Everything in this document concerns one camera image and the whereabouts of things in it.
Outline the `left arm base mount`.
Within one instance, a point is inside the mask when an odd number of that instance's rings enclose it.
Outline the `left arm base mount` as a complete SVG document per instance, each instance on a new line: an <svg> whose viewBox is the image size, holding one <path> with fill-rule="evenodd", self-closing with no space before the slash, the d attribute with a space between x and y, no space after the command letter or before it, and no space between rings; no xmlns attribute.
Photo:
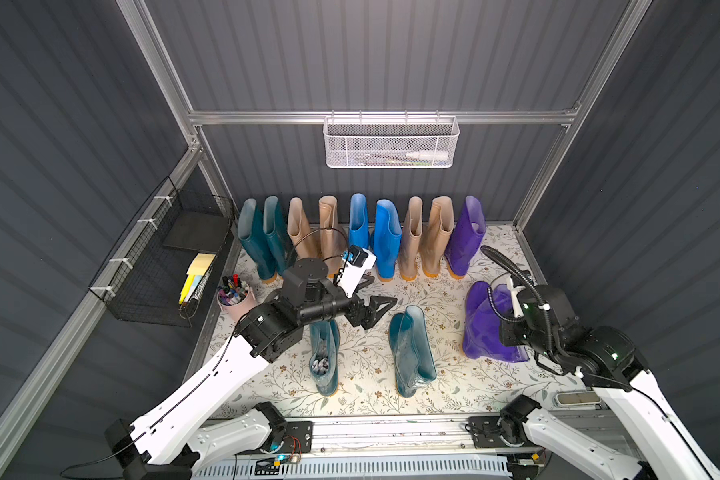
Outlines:
<svg viewBox="0 0 720 480"><path fill-rule="evenodd" d="M312 421L286 421L275 428L258 452L265 455L310 453L314 438Z"/></svg>

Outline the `yellow sticky notes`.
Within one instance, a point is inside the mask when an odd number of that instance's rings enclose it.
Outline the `yellow sticky notes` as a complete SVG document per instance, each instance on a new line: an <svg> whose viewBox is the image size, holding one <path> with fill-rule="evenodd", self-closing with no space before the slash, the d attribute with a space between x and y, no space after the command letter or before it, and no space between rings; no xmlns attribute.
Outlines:
<svg viewBox="0 0 720 480"><path fill-rule="evenodd" d="M182 287L179 304L187 303L196 295L206 274L210 271L216 255L210 253L198 253L186 271L186 280Z"/></svg>

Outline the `pink pen cup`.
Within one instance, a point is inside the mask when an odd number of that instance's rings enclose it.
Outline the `pink pen cup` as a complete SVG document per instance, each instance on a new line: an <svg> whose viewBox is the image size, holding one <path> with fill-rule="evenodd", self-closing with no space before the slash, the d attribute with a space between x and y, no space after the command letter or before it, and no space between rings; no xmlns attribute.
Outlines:
<svg viewBox="0 0 720 480"><path fill-rule="evenodd" d="M258 302L250 284L238 274L223 276L217 288L216 300L229 320L236 324Z"/></svg>

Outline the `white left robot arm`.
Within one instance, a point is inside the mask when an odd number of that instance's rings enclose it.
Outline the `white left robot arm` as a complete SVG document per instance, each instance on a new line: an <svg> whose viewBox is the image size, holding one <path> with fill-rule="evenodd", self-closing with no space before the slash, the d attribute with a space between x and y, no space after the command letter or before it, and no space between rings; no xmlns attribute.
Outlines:
<svg viewBox="0 0 720 480"><path fill-rule="evenodd" d="M219 351L159 405L105 432L122 479L189 479L233 455L275 454L287 441L287 421L270 402L232 420L206 421L241 386L299 343L305 327L345 318L373 328L397 300L358 290L372 283L375 255L352 245L334 277L327 264L303 258L286 270L282 288L243 314Z"/></svg>

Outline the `beige boot back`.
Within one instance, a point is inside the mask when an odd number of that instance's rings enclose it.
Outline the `beige boot back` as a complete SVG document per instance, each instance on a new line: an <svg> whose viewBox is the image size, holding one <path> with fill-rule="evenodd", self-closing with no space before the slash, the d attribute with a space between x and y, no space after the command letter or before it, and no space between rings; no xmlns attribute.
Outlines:
<svg viewBox="0 0 720 480"><path fill-rule="evenodd" d="M319 199L319 227L321 259L333 277L343 264L342 255L347 249L346 234L338 220L338 200L332 195Z"/></svg>
<svg viewBox="0 0 720 480"><path fill-rule="evenodd" d="M428 223L421 239L419 253L427 277L437 277L441 259L455 225L452 199L439 196L432 200Z"/></svg>
<svg viewBox="0 0 720 480"><path fill-rule="evenodd" d="M300 197L292 197L289 202L287 233L298 258L320 256L319 232L311 228Z"/></svg>
<svg viewBox="0 0 720 480"><path fill-rule="evenodd" d="M418 275L417 255L423 232L422 209L423 200L420 197L409 199L398 255L400 275L406 281L413 281Z"/></svg>

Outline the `blue boot back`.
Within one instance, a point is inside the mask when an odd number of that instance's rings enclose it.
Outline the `blue boot back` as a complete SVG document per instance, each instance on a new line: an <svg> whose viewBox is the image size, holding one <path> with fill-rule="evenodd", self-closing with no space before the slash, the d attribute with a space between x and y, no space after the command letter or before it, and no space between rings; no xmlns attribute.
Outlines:
<svg viewBox="0 0 720 480"><path fill-rule="evenodd" d="M368 206L366 196L355 193L350 200L349 243L367 249L370 244Z"/></svg>
<svg viewBox="0 0 720 480"><path fill-rule="evenodd" d="M376 268L382 281L389 281L394 276L401 238L401 223L395 204L388 199L378 200L372 250L377 257Z"/></svg>

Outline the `purple boot front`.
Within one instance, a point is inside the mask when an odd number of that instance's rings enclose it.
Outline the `purple boot front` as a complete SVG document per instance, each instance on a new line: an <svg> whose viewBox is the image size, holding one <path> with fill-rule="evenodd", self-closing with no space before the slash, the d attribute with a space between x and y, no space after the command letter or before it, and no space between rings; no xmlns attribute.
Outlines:
<svg viewBox="0 0 720 480"><path fill-rule="evenodd" d="M529 360L523 347L505 346L500 339L501 319L491 307L489 283L477 281L471 285L465 300L465 330L463 352L470 359L487 357L507 363Z"/></svg>
<svg viewBox="0 0 720 480"><path fill-rule="evenodd" d="M482 204L478 198L467 196L444 253L449 274L453 278L462 279L466 276L485 232L486 222Z"/></svg>

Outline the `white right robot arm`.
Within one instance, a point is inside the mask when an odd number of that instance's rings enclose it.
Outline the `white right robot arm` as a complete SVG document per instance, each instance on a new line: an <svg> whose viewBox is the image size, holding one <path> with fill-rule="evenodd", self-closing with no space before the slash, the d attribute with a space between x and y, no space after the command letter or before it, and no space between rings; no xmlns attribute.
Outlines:
<svg viewBox="0 0 720 480"><path fill-rule="evenodd" d="M545 371L580 379L616 416L641 455L603 445L527 395L500 411L497 427L507 445L532 443L595 479L720 479L720 469L679 419L626 334L583 325L559 288L530 284L511 288L509 295L513 313L501 319L501 342L531 349Z"/></svg>

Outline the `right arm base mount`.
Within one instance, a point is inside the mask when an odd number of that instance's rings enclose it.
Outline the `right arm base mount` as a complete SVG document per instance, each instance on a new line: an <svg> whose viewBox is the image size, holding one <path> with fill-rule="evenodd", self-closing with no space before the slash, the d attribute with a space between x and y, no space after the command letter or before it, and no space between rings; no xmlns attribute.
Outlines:
<svg viewBox="0 0 720 480"><path fill-rule="evenodd" d="M545 450L544 447L531 442L523 435L507 439L499 415L470 416L464 424L464 430L468 433L476 449L509 448L534 453Z"/></svg>

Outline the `teal boot front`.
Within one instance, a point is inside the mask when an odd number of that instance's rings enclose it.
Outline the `teal boot front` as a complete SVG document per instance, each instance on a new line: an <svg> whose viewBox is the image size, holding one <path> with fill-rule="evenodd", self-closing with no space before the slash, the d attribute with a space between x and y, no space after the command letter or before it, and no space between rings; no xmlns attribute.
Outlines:
<svg viewBox="0 0 720 480"><path fill-rule="evenodd" d="M437 378L437 368L427 334L424 311L416 305L396 313L389 325L389 345L394 358L396 389L404 398Z"/></svg>
<svg viewBox="0 0 720 480"><path fill-rule="evenodd" d="M340 334L335 320L322 321L310 326L311 357L309 371L318 392L332 396L338 388L338 353Z"/></svg>

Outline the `white tube in basket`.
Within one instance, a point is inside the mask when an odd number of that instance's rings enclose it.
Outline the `white tube in basket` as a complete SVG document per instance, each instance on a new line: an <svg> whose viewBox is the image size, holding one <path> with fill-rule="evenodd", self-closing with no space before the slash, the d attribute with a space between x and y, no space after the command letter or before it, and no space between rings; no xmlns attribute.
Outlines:
<svg viewBox="0 0 720 480"><path fill-rule="evenodd" d="M405 154L405 158L409 161L428 162L428 163L447 163L450 154L447 151L436 150L418 150L409 151Z"/></svg>

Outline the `dark teal boot back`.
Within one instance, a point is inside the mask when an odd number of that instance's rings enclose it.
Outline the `dark teal boot back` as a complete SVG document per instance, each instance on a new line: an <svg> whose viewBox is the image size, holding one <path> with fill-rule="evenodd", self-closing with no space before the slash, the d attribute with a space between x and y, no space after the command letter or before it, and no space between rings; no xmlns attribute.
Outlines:
<svg viewBox="0 0 720 480"><path fill-rule="evenodd" d="M271 283L277 276L277 264L263 231L263 214L254 198L244 201L239 215L238 236L242 247L254 261L260 280Z"/></svg>
<svg viewBox="0 0 720 480"><path fill-rule="evenodd" d="M277 196L268 196L265 199L263 232L269 251L275 260L276 271L283 274L292 265L294 247Z"/></svg>

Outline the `small beige floor device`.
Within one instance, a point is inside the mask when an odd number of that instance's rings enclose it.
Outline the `small beige floor device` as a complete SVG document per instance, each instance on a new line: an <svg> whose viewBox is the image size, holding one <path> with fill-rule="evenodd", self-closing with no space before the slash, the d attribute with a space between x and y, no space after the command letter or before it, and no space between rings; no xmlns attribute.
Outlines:
<svg viewBox="0 0 720 480"><path fill-rule="evenodd" d="M600 397L591 390L558 392L554 402L561 408L589 407L599 404Z"/></svg>

